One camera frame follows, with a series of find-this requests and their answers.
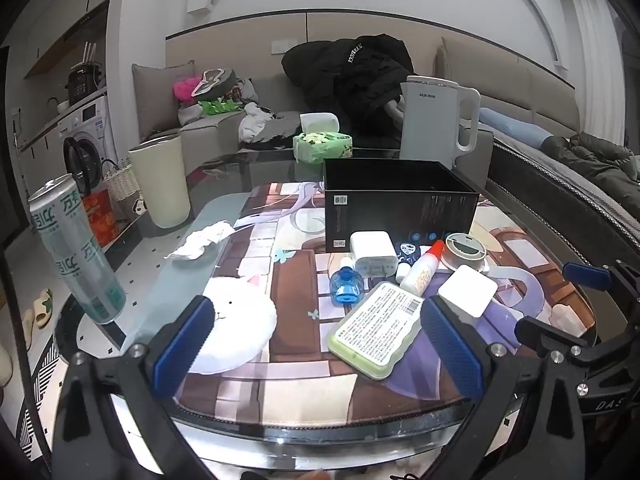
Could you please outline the white square adapter box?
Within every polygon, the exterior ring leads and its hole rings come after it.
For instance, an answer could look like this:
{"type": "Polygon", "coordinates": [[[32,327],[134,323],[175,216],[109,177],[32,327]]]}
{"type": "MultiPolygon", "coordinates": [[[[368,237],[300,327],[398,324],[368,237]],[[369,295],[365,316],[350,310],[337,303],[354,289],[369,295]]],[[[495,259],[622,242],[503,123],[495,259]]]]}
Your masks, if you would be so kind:
{"type": "Polygon", "coordinates": [[[491,278],[469,266],[459,266],[439,287],[437,296],[462,322],[474,324],[485,313],[497,289],[491,278]]]}

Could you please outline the green case with label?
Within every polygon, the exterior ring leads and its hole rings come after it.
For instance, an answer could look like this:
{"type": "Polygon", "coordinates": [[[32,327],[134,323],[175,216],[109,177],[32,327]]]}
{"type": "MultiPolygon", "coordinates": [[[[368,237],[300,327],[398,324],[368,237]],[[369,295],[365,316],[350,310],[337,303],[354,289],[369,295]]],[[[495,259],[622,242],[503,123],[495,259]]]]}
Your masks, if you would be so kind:
{"type": "Polygon", "coordinates": [[[420,330],[423,301],[397,285],[378,283],[329,332],[329,352],[370,379],[389,378],[420,330]]]}

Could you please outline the white glue bottle red cap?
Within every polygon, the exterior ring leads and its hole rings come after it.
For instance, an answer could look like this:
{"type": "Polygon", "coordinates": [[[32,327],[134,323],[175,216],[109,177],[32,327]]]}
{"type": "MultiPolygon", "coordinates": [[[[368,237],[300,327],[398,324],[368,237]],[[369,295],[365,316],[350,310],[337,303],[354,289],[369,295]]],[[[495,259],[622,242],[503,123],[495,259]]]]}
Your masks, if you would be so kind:
{"type": "Polygon", "coordinates": [[[422,296],[439,267],[444,247],[443,240],[436,240],[431,248],[416,260],[407,276],[401,281],[400,287],[410,294],[422,296]]]}

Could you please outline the round white grey device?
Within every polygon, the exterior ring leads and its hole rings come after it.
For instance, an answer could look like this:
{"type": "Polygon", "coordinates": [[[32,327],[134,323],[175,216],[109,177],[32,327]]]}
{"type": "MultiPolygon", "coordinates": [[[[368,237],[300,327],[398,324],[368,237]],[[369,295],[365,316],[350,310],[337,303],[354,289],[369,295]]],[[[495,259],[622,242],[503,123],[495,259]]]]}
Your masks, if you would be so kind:
{"type": "Polygon", "coordinates": [[[451,233],[445,238],[442,251],[442,264],[451,271],[460,266],[469,266],[478,272],[484,272],[487,250],[475,237],[465,233],[451,233]]]}

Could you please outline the blue bottle white cap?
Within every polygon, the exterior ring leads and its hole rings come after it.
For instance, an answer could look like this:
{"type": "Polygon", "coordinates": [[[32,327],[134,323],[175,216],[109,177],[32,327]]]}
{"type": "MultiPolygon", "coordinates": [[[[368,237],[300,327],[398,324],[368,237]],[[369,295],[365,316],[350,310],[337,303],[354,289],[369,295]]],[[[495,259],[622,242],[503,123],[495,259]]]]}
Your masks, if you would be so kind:
{"type": "Polygon", "coordinates": [[[413,265],[422,256],[421,248],[409,242],[395,244],[397,256],[396,282],[400,284],[409,274],[413,265]]]}

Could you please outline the white power adapter cube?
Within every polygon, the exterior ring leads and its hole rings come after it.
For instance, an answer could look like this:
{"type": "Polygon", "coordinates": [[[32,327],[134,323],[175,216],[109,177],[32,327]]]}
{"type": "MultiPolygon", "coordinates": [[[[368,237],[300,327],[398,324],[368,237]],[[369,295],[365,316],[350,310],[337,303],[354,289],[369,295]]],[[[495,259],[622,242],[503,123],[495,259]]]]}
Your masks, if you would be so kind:
{"type": "Polygon", "coordinates": [[[358,231],[349,239],[354,270],[363,278],[389,278],[398,267],[398,257],[385,231],[358,231]]]}

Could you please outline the small blue round bottle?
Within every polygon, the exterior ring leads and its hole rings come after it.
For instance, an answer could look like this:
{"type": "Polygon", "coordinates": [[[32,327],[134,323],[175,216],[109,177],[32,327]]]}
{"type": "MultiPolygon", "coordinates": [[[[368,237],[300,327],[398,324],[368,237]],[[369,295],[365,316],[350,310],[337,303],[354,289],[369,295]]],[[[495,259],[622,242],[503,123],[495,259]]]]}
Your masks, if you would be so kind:
{"type": "Polygon", "coordinates": [[[352,307],[364,294],[363,277],[355,270],[350,257],[341,258],[338,269],[330,278],[330,296],[337,307],[352,307]]]}

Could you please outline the slipper on floor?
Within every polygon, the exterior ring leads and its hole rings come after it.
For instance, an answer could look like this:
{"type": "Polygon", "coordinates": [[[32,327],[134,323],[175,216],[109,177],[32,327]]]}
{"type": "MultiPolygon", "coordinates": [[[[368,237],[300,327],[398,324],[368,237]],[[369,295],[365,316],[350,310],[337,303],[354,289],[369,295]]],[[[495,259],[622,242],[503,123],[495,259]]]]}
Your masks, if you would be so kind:
{"type": "Polygon", "coordinates": [[[53,294],[50,288],[43,289],[34,300],[32,307],[23,315],[23,330],[28,332],[34,327],[40,330],[46,327],[51,319],[53,311],[53,294]]]}

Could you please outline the light blue pillow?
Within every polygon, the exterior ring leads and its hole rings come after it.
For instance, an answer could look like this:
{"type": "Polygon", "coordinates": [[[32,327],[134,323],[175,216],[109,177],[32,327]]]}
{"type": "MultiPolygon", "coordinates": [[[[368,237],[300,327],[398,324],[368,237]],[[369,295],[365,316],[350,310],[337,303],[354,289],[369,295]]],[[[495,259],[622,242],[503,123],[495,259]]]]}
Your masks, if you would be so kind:
{"type": "Polygon", "coordinates": [[[540,150],[544,141],[551,136],[544,128],[530,122],[521,122],[487,107],[480,108],[480,122],[537,150],[540,150]]]}

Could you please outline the black open cardboard box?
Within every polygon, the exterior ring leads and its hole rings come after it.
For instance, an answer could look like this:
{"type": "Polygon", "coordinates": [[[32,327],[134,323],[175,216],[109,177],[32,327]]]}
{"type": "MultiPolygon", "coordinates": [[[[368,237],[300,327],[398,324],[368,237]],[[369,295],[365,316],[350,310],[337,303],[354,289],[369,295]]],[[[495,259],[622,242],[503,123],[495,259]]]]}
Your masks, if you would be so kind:
{"type": "Polygon", "coordinates": [[[326,249],[347,252],[352,234],[384,231],[428,245],[469,232],[480,193],[439,162],[382,158],[324,164],[326,249]]]}

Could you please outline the white woven basket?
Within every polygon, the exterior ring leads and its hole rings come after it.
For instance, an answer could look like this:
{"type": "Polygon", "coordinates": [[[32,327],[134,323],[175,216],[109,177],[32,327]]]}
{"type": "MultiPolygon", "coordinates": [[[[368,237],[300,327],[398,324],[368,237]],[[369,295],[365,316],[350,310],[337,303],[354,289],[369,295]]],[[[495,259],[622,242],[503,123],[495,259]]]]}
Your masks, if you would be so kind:
{"type": "Polygon", "coordinates": [[[127,214],[134,214],[136,203],[140,200],[140,186],[130,162],[119,167],[113,166],[103,175],[111,200],[127,214]]]}

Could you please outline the white electric kettle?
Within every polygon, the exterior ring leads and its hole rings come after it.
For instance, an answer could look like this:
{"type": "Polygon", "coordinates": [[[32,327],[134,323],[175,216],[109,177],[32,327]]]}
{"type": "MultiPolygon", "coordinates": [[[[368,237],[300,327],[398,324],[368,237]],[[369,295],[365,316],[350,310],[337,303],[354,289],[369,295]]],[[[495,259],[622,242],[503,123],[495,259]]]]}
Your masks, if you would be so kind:
{"type": "Polygon", "coordinates": [[[404,102],[401,159],[439,162],[449,170],[460,156],[475,150],[480,119],[480,92],[455,81],[411,75],[400,85],[404,102]],[[461,105],[471,107],[469,140],[459,139],[461,105]]]}

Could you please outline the white curtain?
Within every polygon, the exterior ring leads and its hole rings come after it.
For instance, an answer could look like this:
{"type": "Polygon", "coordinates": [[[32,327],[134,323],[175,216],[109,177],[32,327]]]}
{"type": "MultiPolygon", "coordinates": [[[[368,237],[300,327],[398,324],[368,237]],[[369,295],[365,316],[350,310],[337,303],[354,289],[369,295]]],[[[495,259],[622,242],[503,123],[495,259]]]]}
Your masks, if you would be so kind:
{"type": "Polygon", "coordinates": [[[620,42],[606,0],[572,0],[585,71],[584,130],[617,145],[625,137],[625,85],[620,42]]]}

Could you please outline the green printed bag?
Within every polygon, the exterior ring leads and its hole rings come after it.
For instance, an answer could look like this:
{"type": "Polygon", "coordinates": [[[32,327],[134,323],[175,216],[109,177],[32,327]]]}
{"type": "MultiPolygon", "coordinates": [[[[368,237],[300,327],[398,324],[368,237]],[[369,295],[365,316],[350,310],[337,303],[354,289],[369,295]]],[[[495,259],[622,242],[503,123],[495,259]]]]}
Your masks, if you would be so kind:
{"type": "Polygon", "coordinates": [[[233,100],[216,99],[213,101],[198,102],[205,116],[216,116],[226,113],[233,113],[242,110],[242,107],[233,100]]]}

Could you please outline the white wall socket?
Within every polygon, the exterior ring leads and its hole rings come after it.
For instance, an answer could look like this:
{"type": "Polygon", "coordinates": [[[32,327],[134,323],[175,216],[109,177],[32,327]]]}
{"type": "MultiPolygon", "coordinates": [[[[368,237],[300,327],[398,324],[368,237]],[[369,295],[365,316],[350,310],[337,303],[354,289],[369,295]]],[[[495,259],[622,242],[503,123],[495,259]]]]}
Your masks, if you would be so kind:
{"type": "Polygon", "coordinates": [[[288,44],[284,40],[274,40],[271,43],[271,53],[273,55],[283,54],[288,50],[288,44]]]}

